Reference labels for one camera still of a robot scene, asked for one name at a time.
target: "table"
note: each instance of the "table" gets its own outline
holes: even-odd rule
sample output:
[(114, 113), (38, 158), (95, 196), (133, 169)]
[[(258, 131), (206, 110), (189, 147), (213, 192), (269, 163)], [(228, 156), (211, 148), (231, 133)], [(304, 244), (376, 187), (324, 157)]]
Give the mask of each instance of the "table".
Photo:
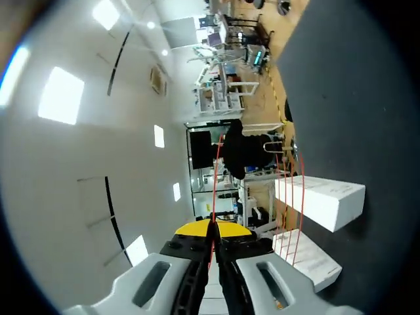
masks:
[[(289, 174), (289, 171), (282, 171), (280, 170), (280, 174), (281, 176), (284, 176), (284, 174)], [(278, 174), (277, 173), (270, 173), (270, 174), (263, 174), (263, 175), (256, 175), (255, 173), (247, 173), (245, 175), (245, 178), (240, 180), (239, 183), (239, 188), (238, 188), (238, 192), (239, 192), (239, 197), (242, 200), (242, 206), (243, 206), (243, 226), (247, 227), (248, 226), (248, 216), (247, 216), (247, 200), (248, 200), (248, 184), (250, 182), (259, 182), (261, 184), (264, 183), (269, 183), (270, 184), (270, 188), (268, 189), (268, 193), (269, 193), (269, 200), (270, 200), (270, 207), (269, 207), (269, 212), (268, 212), (268, 218), (269, 218), (269, 222), (272, 220), (273, 218), (273, 199), (275, 197), (275, 191), (274, 191), (274, 180), (278, 179)]]

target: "white ceiling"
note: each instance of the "white ceiling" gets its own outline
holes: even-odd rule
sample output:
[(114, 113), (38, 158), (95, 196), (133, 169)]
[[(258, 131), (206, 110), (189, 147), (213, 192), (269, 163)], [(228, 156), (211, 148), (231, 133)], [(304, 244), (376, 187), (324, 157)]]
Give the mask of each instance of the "white ceiling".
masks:
[[(149, 252), (159, 251), (193, 216), (184, 127), (175, 123), (170, 102), (173, 86), (169, 82), (165, 98), (149, 84), (157, 61), (168, 73), (174, 71), (171, 53), (160, 54), (167, 43), (158, 35), (161, 30), (146, 27), (151, 15), (139, 18), (141, 8), (134, 4), (141, 1), (127, 0), (131, 12), (113, 1), (121, 16), (109, 32), (92, 17), (98, 2), (65, 1), (28, 34), (22, 45), (30, 58), (2, 115), (5, 216), (24, 264), (58, 308), (94, 303), (110, 292), (112, 280), (125, 268), (103, 265), (98, 248), (108, 243), (95, 239), (86, 226), (78, 180), (109, 178), (125, 246), (143, 235)], [(133, 21), (136, 27), (108, 96)], [(75, 125), (38, 117), (54, 67), (84, 82)], [(71, 94), (68, 89), (62, 94)], [(58, 95), (56, 109), (67, 101)], [(154, 125), (164, 130), (164, 148), (155, 146)], [(181, 198), (175, 202), (177, 182)], [(105, 207), (103, 195), (99, 189), (89, 207)]]

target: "black jacket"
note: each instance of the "black jacket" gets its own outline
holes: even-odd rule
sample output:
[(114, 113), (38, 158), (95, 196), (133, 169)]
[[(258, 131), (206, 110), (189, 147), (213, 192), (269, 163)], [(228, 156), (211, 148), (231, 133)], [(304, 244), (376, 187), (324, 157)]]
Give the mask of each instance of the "black jacket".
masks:
[(264, 167), (274, 157), (274, 154), (263, 149), (263, 144), (270, 141), (269, 136), (243, 136), (242, 129), (241, 121), (234, 120), (226, 133), (222, 147), (224, 165), (237, 179), (245, 178), (244, 167)]

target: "black mat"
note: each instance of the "black mat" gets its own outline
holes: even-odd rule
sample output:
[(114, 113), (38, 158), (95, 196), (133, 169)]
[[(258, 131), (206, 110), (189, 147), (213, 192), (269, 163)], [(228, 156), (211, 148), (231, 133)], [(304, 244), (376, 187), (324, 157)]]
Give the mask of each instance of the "black mat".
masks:
[(311, 0), (277, 62), (306, 175), (366, 185), (344, 228), (303, 224), (343, 267), (320, 296), (365, 312), (399, 273), (420, 211), (418, 69), (380, 22), (359, 1)]

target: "yellow black tape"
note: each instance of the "yellow black tape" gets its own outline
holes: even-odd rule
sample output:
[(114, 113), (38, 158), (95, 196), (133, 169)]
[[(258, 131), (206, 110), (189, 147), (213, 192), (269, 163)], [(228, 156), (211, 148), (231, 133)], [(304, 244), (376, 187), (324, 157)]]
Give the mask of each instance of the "yellow black tape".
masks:
[(265, 70), (267, 71), (268, 78), (270, 79), (270, 84), (271, 84), (271, 87), (272, 87), (272, 90), (273, 90), (274, 99), (276, 100), (278, 116), (280, 118), (280, 121), (282, 123), (286, 124), (286, 123), (288, 123), (288, 120), (283, 119), (283, 117), (282, 117), (282, 111), (280, 110), (280, 102), (279, 102), (278, 97), (277, 97), (277, 92), (276, 92), (276, 88), (274, 86), (273, 77), (271, 76), (271, 73), (270, 73), (270, 68), (268, 66), (266, 66)]

